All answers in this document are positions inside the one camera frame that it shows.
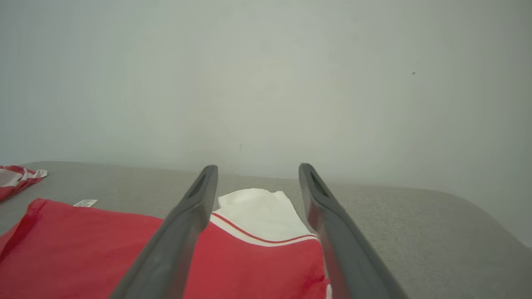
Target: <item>red and white striped trim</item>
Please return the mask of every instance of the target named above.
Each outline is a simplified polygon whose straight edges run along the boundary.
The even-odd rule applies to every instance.
[[[226,232],[228,232],[232,236],[234,236],[234,237],[236,237],[236,238],[238,238],[238,239],[240,239],[240,240],[242,240],[244,242],[247,242],[247,243],[250,243],[250,244],[254,244],[254,245],[264,246],[264,247],[283,246],[283,245],[293,244],[293,243],[302,242],[302,241],[306,241],[306,240],[316,240],[316,241],[318,241],[318,237],[316,235],[314,235],[314,234],[302,235],[302,236],[298,236],[298,237],[291,238],[291,239],[288,239],[288,240],[281,240],[281,241],[266,240],[266,239],[259,238],[257,236],[254,236],[254,235],[246,232],[245,230],[243,230],[242,228],[236,226],[234,223],[232,223],[231,221],[229,221],[225,217],[223,217],[223,216],[221,216],[219,214],[216,214],[216,213],[212,213],[211,214],[211,220],[210,221],[214,225],[218,226],[219,228],[225,230]]]

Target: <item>wall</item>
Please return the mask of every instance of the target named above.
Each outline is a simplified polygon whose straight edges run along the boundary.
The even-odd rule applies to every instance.
[[[532,246],[528,0],[0,4],[1,163],[442,190]]]

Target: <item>red fabric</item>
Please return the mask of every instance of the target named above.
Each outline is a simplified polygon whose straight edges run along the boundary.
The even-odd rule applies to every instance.
[[[41,177],[36,177],[36,178],[35,177],[26,177],[26,178],[24,178],[24,174],[26,172],[28,172],[32,176],[34,176],[35,175],[35,171],[29,170],[29,169],[26,169],[24,167],[17,166],[17,165],[11,165],[11,166],[5,166],[5,167],[0,165],[0,169],[10,170],[10,171],[13,171],[13,172],[16,172],[16,173],[19,173],[19,174],[23,175],[23,177],[20,180],[18,180],[15,185],[0,186],[0,202],[2,200],[4,200],[4,199],[8,198],[9,196],[14,195],[14,194],[26,189],[30,185],[33,185],[35,183],[40,182],[42,179],[44,179],[44,176],[46,176],[46,174],[44,174],[44,176],[41,176]]]
[[[161,223],[37,199],[0,237],[0,298],[108,298]],[[258,246],[210,222],[185,298],[323,299],[327,285],[317,240]]]

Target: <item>garment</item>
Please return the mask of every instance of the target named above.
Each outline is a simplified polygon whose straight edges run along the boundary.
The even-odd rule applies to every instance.
[[[284,193],[219,200],[199,235],[184,298],[325,298],[317,237]],[[108,298],[161,219],[33,201],[0,237],[0,298]]]
[[[44,169],[29,170],[21,166],[0,165],[0,202],[30,185],[40,182],[48,172]]]

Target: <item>white label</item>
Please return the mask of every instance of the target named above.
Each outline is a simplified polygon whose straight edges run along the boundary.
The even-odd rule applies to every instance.
[[[97,202],[98,202],[98,200],[82,200],[79,203],[75,204],[74,206],[91,207]]]

